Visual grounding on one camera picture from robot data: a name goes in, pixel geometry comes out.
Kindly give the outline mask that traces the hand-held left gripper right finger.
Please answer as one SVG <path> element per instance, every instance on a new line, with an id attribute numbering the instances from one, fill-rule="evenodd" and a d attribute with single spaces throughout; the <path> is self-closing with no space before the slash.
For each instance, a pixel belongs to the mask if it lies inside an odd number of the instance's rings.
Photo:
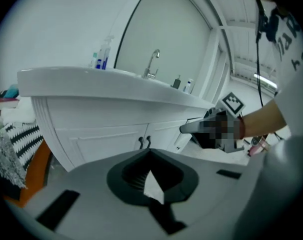
<path id="1" fill-rule="evenodd" d="M 171 235 L 161 233 L 151 240 L 235 240 L 235 227 L 244 207 L 234 204 L 238 180 L 218 174 L 219 170 L 242 173 L 243 165 L 197 159 L 166 150 L 153 149 L 170 163 L 179 162 L 192 168 L 198 175 L 198 185 L 184 202 L 175 202 L 171 208 L 175 218 L 185 228 Z"/>

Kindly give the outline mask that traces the pink plastic object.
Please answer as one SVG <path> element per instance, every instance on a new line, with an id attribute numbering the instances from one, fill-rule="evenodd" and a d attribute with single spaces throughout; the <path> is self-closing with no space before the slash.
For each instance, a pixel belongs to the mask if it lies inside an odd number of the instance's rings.
<path id="1" fill-rule="evenodd" d="M 247 155 L 252 157 L 253 155 L 269 149 L 269 144 L 266 141 L 267 135 L 256 136 L 251 139 L 251 147 L 247 151 Z"/>

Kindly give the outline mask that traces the white towel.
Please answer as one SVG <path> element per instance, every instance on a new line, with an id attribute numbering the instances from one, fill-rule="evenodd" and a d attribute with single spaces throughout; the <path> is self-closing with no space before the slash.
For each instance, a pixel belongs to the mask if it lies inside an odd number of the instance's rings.
<path id="1" fill-rule="evenodd" d="M 15 108 L 3 108 L 0 111 L 0 116 L 4 125 L 11 123 L 31 124 L 36 121 L 30 97 L 20 97 Z"/>

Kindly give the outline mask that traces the grey fuzzy blanket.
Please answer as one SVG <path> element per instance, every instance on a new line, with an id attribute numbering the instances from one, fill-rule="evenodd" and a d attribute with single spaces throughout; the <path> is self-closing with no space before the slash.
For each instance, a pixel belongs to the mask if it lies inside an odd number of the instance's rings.
<path id="1" fill-rule="evenodd" d="M 11 140 L 3 129 L 0 130 L 0 180 L 8 180 L 19 188 L 26 187 L 24 170 Z"/>

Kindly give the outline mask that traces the chrome faucet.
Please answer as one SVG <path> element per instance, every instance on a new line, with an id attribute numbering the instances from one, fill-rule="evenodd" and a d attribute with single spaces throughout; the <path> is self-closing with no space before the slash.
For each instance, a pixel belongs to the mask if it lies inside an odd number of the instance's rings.
<path id="1" fill-rule="evenodd" d="M 160 50 L 159 49 L 154 50 L 154 52 L 152 53 L 152 55 L 151 55 L 151 57 L 149 59 L 147 67 L 144 70 L 144 73 L 142 75 L 143 79 L 155 78 L 156 77 L 156 74 L 157 74 L 158 70 L 156 70 L 155 73 L 151 73 L 151 66 L 152 66 L 153 60 L 157 59 L 159 57 L 160 57 Z"/>

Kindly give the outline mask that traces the ceiling tube light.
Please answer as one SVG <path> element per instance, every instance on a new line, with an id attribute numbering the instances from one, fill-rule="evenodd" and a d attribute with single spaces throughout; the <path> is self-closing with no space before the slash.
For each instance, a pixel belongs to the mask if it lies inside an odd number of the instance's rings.
<path id="1" fill-rule="evenodd" d="M 269 86 L 271 86 L 271 87 L 273 87 L 275 89 L 278 87 L 276 83 L 272 82 L 271 80 L 269 80 L 269 79 L 267 79 L 267 78 L 265 78 L 265 77 L 263 77 L 261 75 L 258 75 L 257 73 L 255 73 L 253 76 L 257 80 L 259 80 L 259 81 L 261 81 L 261 82 L 263 82 L 263 83 L 265 83 L 265 84 L 267 84 L 267 85 L 269 85 Z"/>

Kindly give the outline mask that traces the teal cushion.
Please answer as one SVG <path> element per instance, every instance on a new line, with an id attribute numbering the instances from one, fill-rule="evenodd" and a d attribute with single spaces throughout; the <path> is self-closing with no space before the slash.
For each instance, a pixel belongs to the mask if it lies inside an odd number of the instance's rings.
<path id="1" fill-rule="evenodd" d="M 17 84 L 12 84 L 3 96 L 5 99 L 14 99 L 19 95 L 19 88 Z"/>

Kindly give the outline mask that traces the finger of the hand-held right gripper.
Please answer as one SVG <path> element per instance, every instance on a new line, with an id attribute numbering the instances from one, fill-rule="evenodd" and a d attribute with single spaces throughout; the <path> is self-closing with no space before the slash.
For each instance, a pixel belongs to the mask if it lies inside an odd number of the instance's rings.
<path id="1" fill-rule="evenodd" d="M 204 120 L 198 120 L 184 124 L 180 126 L 180 132 L 182 134 L 204 133 Z"/>

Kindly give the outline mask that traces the black white striped blanket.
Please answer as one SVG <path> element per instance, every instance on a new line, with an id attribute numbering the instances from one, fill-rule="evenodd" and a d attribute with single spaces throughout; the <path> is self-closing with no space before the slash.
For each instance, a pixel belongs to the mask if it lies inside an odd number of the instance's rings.
<path id="1" fill-rule="evenodd" d="M 6 91 L 7 90 L 0 91 L 0 99 L 4 98 Z M 3 128 L 1 129 L 6 131 L 8 134 L 13 149 L 22 166 L 27 167 L 44 139 L 37 124 L 37 120 L 34 123 L 15 122 L 5 125 L 3 124 Z"/>

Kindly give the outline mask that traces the dark wristband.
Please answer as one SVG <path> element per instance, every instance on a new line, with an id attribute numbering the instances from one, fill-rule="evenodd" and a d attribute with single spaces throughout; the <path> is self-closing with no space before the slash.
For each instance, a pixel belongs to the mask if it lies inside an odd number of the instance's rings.
<path id="1" fill-rule="evenodd" d="M 239 120 L 239 139 L 242 140 L 246 134 L 246 126 L 242 116 L 238 116 L 237 119 Z"/>

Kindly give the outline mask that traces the grey roller blind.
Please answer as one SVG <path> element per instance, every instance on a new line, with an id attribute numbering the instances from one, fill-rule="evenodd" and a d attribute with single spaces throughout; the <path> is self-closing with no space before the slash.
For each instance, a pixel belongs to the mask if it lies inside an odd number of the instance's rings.
<path id="1" fill-rule="evenodd" d="M 172 85 L 180 75 L 182 90 L 196 82 L 204 62 L 210 28 L 190 0 L 141 0 L 126 27 L 115 68 L 142 75 L 154 50 L 150 72 Z"/>
<path id="2" fill-rule="evenodd" d="M 213 69 L 209 76 L 209 81 L 205 88 L 204 95 L 202 97 L 204 100 L 210 103 L 213 102 L 214 96 L 218 90 L 227 58 L 228 55 L 226 52 L 220 51 L 220 49 L 217 50 L 217 55 L 214 61 Z"/>

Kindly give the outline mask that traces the person's right forearm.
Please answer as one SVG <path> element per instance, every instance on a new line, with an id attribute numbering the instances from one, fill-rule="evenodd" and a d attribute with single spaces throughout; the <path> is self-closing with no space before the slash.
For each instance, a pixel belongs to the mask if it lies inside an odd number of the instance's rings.
<path id="1" fill-rule="evenodd" d="M 269 101 L 259 110 L 243 116 L 245 124 L 244 138 L 272 134 L 287 126 L 276 101 Z"/>

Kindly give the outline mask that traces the red book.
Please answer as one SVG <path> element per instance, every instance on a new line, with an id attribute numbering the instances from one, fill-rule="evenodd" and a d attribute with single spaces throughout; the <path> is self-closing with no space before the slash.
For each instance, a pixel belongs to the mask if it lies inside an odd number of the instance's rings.
<path id="1" fill-rule="evenodd" d="M 0 110 L 4 108 L 15 108 L 19 100 L 16 98 L 0 98 Z"/>

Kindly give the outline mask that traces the person's white shirt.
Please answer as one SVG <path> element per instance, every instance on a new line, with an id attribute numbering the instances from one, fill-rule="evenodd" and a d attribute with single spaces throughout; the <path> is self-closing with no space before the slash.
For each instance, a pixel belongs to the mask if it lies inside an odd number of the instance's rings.
<path id="1" fill-rule="evenodd" d="M 256 35 L 265 33 L 276 63 L 277 94 L 273 99 L 292 136 L 303 136 L 303 29 L 296 18 L 274 8 L 266 16 L 256 2 Z"/>

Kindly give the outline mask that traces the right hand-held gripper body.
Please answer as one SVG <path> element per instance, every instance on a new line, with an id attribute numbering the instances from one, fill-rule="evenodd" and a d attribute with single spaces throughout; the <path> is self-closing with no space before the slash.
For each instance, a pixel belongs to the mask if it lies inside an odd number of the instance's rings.
<path id="1" fill-rule="evenodd" d="M 211 139 L 208 132 L 208 123 L 215 115 L 228 115 L 229 117 L 237 118 L 244 108 L 245 104 L 233 92 L 229 92 L 217 102 L 215 107 L 210 108 L 206 112 L 203 118 L 205 132 L 194 133 L 193 139 L 203 149 L 220 149 L 225 153 L 243 151 L 244 146 L 238 147 L 237 140 Z"/>

